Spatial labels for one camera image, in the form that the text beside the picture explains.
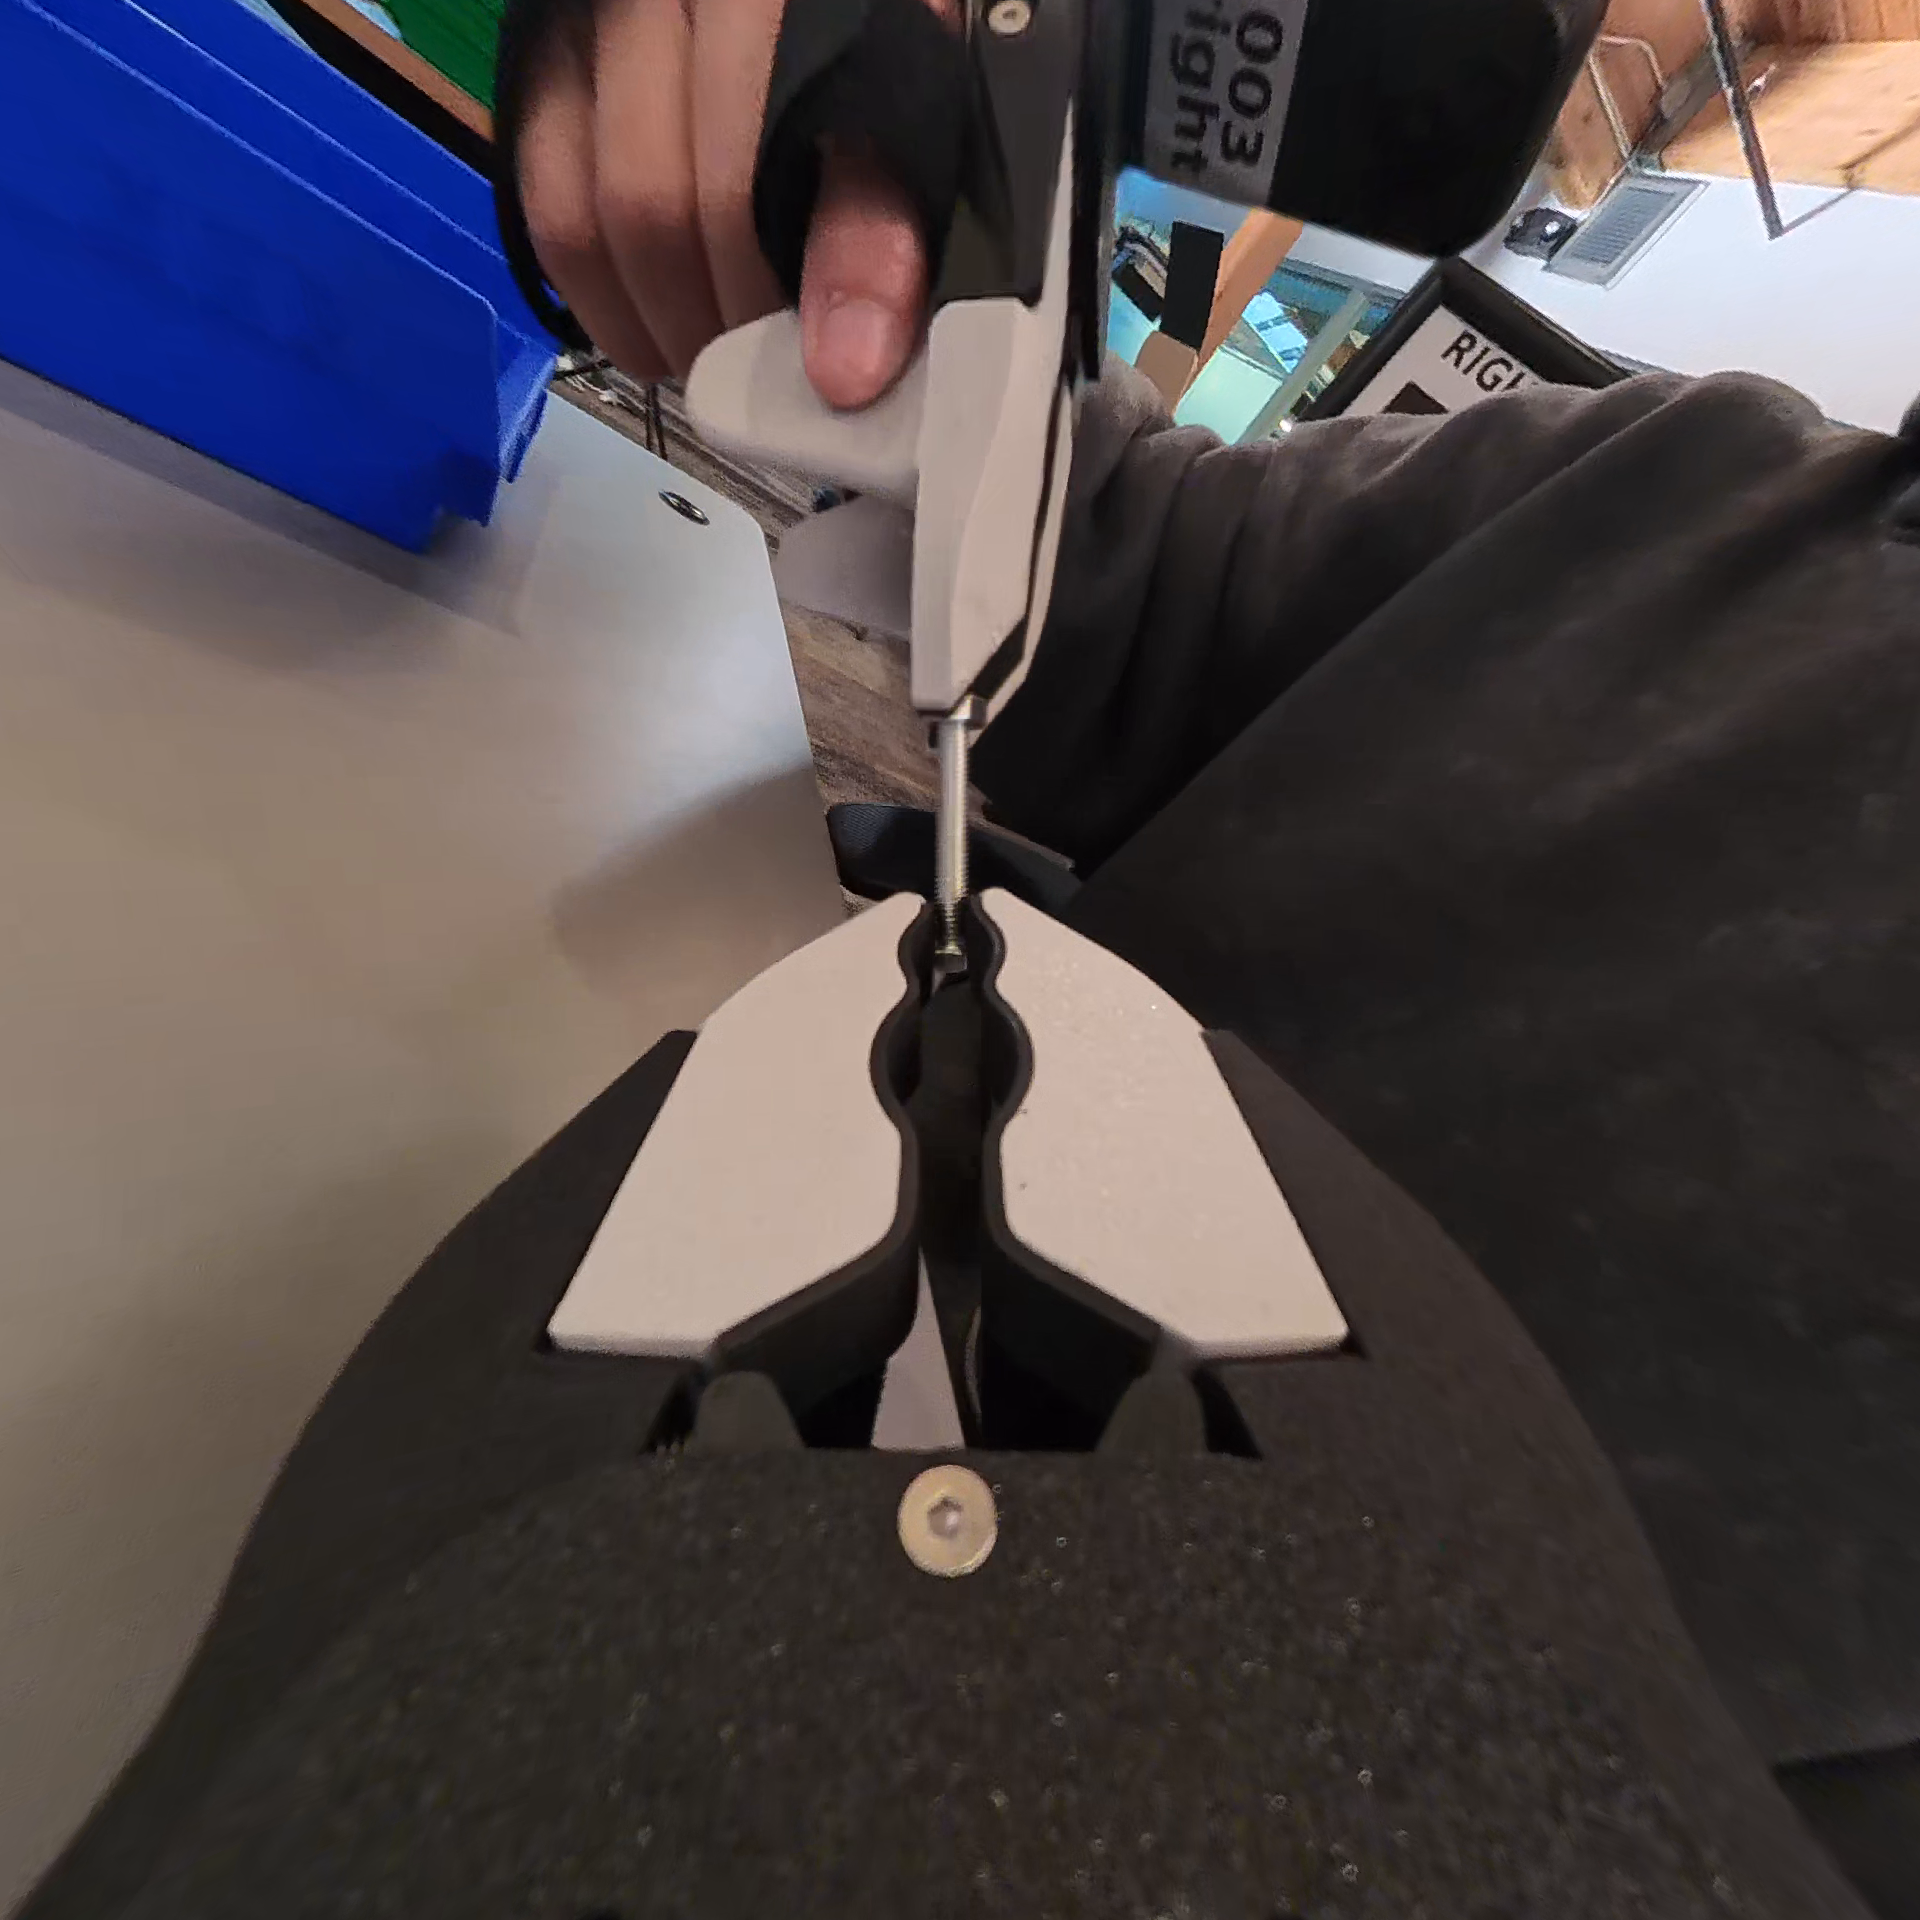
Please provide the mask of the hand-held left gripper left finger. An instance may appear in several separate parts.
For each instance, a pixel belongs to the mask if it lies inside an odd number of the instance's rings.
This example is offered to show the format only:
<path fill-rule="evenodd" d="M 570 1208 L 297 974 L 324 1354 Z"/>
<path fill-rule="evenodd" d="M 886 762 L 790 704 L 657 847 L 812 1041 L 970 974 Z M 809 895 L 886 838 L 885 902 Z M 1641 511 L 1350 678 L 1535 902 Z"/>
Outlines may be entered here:
<path fill-rule="evenodd" d="M 686 1045 L 577 1273 L 560 1354 L 777 1380 L 790 1415 L 886 1401 L 920 1326 L 924 895 L 885 895 L 745 978 Z"/>

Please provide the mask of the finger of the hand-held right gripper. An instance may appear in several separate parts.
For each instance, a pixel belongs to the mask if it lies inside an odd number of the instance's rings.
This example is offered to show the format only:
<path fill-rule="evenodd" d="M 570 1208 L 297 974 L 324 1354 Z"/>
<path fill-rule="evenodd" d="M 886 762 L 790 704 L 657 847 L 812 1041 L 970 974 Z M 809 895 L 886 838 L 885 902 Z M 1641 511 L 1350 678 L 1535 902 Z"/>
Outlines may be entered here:
<path fill-rule="evenodd" d="M 820 475 L 846 505 L 809 511 L 777 552 L 777 595 L 895 634 L 912 650 L 912 704 L 979 729 L 1016 682 L 1032 567 L 1050 540 L 1061 335 L 1068 335 L 1080 118 L 1061 125 L 1050 283 L 1040 300 L 946 300 L 920 355 L 920 495 L 895 505 L 832 458 L 832 439 L 874 439 L 832 411 L 798 361 L 798 314 L 777 314 L 784 429 L 777 465 Z"/>

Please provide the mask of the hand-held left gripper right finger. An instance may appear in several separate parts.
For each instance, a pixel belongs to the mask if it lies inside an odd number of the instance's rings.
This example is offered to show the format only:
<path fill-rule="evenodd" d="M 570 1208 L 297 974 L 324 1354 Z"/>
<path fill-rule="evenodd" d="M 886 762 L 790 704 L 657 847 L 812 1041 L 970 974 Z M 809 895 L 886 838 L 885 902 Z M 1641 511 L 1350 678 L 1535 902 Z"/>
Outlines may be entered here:
<path fill-rule="evenodd" d="M 1205 1041 L 1113 949 L 970 895 L 979 1354 L 1080 1415 L 1156 1367 L 1350 1345 L 1304 1221 Z"/>

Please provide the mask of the silver bolt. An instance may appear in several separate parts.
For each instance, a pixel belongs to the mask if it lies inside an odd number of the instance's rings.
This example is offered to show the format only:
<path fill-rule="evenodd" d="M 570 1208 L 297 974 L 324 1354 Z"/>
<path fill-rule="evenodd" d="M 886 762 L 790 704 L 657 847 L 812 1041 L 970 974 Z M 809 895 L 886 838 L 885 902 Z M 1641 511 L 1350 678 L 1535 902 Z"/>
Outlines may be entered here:
<path fill-rule="evenodd" d="M 968 895 L 970 895 L 970 729 L 979 697 L 934 723 L 934 978 L 968 974 Z"/>

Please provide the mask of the blue plastic bin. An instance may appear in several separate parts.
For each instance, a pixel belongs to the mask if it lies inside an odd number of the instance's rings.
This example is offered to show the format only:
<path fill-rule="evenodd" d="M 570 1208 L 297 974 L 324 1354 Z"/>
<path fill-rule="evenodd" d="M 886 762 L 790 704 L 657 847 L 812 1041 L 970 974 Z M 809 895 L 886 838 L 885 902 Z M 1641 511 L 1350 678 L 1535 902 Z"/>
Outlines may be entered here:
<path fill-rule="evenodd" d="M 402 552 L 560 375 L 491 177 L 224 0 L 0 6 L 0 355 Z"/>

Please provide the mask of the grey desk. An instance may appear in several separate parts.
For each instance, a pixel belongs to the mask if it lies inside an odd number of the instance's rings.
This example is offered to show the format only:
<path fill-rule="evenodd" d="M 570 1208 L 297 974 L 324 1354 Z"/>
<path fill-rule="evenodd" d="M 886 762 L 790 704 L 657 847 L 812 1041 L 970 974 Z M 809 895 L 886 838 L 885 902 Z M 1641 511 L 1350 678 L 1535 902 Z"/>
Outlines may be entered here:
<path fill-rule="evenodd" d="M 6 368 L 0 595 L 19 1911 L 402 1282 L 846 886 L 760 516 L 570 400 L 393 552 Z"/>

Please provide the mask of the person's right hand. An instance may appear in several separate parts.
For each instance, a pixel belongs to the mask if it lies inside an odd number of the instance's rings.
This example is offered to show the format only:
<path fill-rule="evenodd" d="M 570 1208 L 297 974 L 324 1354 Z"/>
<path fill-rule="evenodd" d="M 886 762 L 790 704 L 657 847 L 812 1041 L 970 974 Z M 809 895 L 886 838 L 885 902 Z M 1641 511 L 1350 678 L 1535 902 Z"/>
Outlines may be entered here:
<path fill-rule="evenodd" d="M 924 203 L 870 125 L 820 139 L 798 291 L 753 235 L 784 0 L 506 6 L 499 139 L 542 283 L 624 375 L 798 307 L 820 404 L 874 404 L 924 344 Z"/>

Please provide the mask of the black white marker board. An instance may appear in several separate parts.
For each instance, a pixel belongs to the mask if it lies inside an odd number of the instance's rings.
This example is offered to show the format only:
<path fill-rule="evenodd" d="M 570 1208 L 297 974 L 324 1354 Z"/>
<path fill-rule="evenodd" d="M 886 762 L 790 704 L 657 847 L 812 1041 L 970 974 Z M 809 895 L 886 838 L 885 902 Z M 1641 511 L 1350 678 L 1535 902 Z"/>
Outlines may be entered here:
<path fill-rule="evenodd" d="M 1428 260 L 1409 291 L 1342 274 L 1291 274 L 1291 283 L 1342 300 L 1313 333 L 1281 439 L 1297 425 L 1472 411 L 1504 391 L 1608 391 L 1626 375 L 1478 260 Z"/>

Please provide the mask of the person's dark clothing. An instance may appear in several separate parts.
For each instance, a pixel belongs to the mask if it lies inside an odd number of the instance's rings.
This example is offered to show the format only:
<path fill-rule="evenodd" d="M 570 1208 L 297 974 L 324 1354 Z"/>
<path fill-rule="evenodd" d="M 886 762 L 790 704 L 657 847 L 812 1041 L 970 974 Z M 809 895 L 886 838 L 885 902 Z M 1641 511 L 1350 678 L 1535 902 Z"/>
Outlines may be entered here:
<path fill-rule="evenodd" d="M 1717 1695 L 1916 1911 L 1916 404 L 1080 400 L 988 813 L 1512 1305 Z"/>

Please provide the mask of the green crate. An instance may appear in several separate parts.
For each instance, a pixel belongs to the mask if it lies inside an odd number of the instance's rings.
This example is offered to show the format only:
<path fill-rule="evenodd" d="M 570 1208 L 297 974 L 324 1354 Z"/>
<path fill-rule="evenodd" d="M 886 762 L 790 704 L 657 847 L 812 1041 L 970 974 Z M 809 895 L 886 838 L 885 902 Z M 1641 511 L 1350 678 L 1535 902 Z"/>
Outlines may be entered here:
<path fill-rule="evenodd" d="M 388 0 L 402 34 L 472 108 L 499 108 L 506 0 Z"/>

